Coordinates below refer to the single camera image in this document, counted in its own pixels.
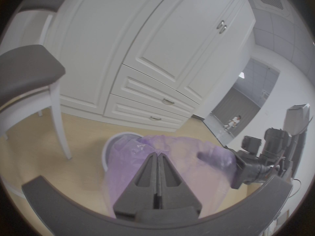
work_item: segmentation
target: person in white clothes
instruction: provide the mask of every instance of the person in white clothes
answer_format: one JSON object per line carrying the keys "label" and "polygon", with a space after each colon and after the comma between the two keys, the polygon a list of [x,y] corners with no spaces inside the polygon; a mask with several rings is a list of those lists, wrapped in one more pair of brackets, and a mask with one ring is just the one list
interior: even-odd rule
{"label": "person in white clothes", "polygon": [[227,125],[224,125],[225,130],[229,130],[232,127],[236,127],[236,125],[240,122],[241,116],[235,116]]}

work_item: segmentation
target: transparent purple bag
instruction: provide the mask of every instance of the transparent purple bag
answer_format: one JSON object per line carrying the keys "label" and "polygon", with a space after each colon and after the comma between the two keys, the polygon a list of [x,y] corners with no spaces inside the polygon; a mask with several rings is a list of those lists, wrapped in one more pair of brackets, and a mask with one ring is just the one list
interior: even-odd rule
{"label": "transparent purple bag", "polygon": [[215,213],[236,171],[232,152],[189,137],[124,135],[110,149],[103,194],[109,214],[147,156],[164,153],[202,204],[199,217]]}

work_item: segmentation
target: metal handle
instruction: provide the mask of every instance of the metal handle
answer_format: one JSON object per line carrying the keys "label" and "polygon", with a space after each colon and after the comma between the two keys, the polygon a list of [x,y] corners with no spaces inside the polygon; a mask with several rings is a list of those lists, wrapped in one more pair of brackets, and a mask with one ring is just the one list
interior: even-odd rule
{"label": "metal handle", "polygon": [[220,29],[223,25],[224,25],[224,20],[222,20],[222,21],[218,24],[217,30]]}
{"label": "metal handle", "polygon": [[150,116],[151,120],[162,120],[162,118],[154,118],[153,116]]}
{"label": "metal handle", "polygon": [[170,100],[167,100],[167,99],[163,99],[163,103],[166,104],[166,105],[172,105],[172,104],[175,104],[175,102],[173,101],[170,101]]}
{"label": "metal handle", "polygon": [[219,31],[219,34],[223,33],[225,31],[226,27],[227,27],[226,25],[223,26],[223,28]]}

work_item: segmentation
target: tiled ceiling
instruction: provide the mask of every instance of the tiled ceiling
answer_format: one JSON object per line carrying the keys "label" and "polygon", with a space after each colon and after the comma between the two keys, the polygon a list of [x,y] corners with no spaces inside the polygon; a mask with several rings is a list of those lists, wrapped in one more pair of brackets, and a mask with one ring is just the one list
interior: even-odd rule
{"label": "tiled ceiling", "polygon": [[257,45],[268,48],[299,68],[315,86],[315,46],[302,19],[293,8],[288,10],[294,23],[277,14],[259,10],[253,0],[248,0],[253,9],[256,24],[254,36]]}
{"label": "tiled ceiling", "polygon": [[238,77],[233,87],[250,98],[259,107],[265,103],[262,92],[271,93],[279,73],[266,65],[250,59],[243,70],[244,79]]}

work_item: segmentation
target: door handle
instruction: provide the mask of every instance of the door handle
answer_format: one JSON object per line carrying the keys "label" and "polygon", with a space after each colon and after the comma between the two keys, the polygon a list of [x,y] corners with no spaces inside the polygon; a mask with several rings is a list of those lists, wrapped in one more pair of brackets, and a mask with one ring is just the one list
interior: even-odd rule
{"label": "door handle", "polygon": [[220,29],[223,25],[224,25],[224,20],[222,20],[222,21],[218,24],[217,30]]}
{"label": "door handle", "polygon": [[225,31],[226,27],[227,27],[226,25],[223,26],[223,28],[219,31],[219,34],[222,34]]}
{"label": "door handle", "polygon": [[150,120],[162,120],[162,118],[155,118],[153,116],[150,116]]}
{"label": "door handle", "polygon": [[170,101],[170,100],[167,100],[167,99],[163,99],[163,103],[166,104],[166,105],[172,105],[172,104],[175,104],[175,102],[173,101]]}

